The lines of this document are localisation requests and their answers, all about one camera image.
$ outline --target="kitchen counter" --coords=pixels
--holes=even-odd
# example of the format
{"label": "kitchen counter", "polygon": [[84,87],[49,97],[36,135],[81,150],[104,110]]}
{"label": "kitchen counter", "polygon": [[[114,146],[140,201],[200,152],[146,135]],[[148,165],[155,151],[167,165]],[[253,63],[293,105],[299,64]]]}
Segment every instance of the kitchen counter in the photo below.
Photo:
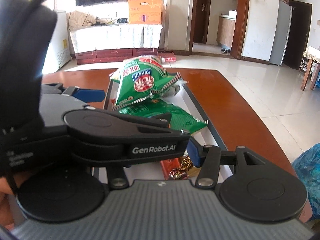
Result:
{"label": "kitchen counter", "polygon": [[229,15],[219,17],[217,43],[225,49],[231,49],[235,33],[236,19]]}
{"label": "kitchen counter", "polygon": [[236,20],[236,18],[234,18],[234,17],[232,17],[232,16],[230,16],[230,15],[220,15],[219,17],[226,18],[226,19],[230,19],[230,20],[233,20],[233,21]]}

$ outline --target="wooden table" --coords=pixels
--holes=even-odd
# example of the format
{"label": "wooden table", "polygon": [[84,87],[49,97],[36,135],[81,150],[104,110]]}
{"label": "wooden table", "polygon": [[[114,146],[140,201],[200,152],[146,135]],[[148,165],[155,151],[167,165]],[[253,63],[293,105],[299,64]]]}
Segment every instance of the wooden table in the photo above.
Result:
{"label": "wooden table", "polygon": [[[60,71],[45,75],[43,83],[61,82],[65,87],[79,86],[106,92],[109,74],[113,71],[115,69]],[[189,82],[188,87],[228,150],[235,150],[236,146],[245,145],[296,176],[288,158],[260,117],[220,72],[202,69],[170,69],[170,72],[180,72],[183,79]],[[103,102],[91,105],[102,108]],[[300,220],[306,222],[311,215],[311,206],[307,203]]]}
{"label": "wooden table", "polygon": [[313,90],[315,88],[318,75],[320,72],[320,50],[319,49],[315,49],[309,46],[303,54],[303,56],[307,58],[309,61],[308,61],[307,70],[306,70],[306,73],[304,74],[303,82],[300,88],[302,91],[304,91],[306,88],[313,62],[316,62],[317,64],[315,66],[315,69],[313,70],[310,89]]}

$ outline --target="tiled floor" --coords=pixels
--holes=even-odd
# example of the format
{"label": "tiled floor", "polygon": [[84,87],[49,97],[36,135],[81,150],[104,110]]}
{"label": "tiled floor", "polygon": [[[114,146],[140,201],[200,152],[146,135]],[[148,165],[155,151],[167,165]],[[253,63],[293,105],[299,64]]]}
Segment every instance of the tiled floor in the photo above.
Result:
{"label": "tiled floor", "polygon": [[[229,58],[177,56],[165,64],[175,68],[216,69],[239,91],[276,138],[292,162],[303,151],[320,142],[320,89],[302,92],[303,76],[289,67],[277,67]],[[76,66],[63,70],[118,68],[122,63]]]}
{"label": "tiled floor", "polygon": [[205,52],[214,54],[221,54],[221,49],[222,48],[219,46],[204,43],[193,43],[192,47],[193,52]]}

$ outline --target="orange cardboard box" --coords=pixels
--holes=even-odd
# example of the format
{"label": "orange cardboard box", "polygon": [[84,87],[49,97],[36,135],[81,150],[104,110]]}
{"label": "orange cardboard box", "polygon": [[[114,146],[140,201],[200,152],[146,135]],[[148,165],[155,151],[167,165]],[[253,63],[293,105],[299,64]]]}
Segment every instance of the orange cardboard box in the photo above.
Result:
{"label": "orange cardboard box", "polygon": [[128,0],[131,24],[161,24],[163,0]]}

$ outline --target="dark brown door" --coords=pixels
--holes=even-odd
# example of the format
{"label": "dark brown door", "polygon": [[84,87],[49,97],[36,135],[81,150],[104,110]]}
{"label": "dark brown door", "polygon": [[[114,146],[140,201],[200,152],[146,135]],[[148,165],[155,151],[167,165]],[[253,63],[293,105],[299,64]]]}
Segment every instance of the dark brown door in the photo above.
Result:
{"label": "dark brown door", "polygon": [[210,13],[210,11],[208,10],[209,1],[197,0],[196,2],[196,22],[195,22],[195,34],[193,36],[193,42],[198,42],[198,43],[204,42],[207,14]]}
{"label": "dark brown door", "polygon": [[299,69],[303,52],[307,48],[312,4],[289,0],[289,5],[292,6],[292,20],[283,62],[291,68]]}

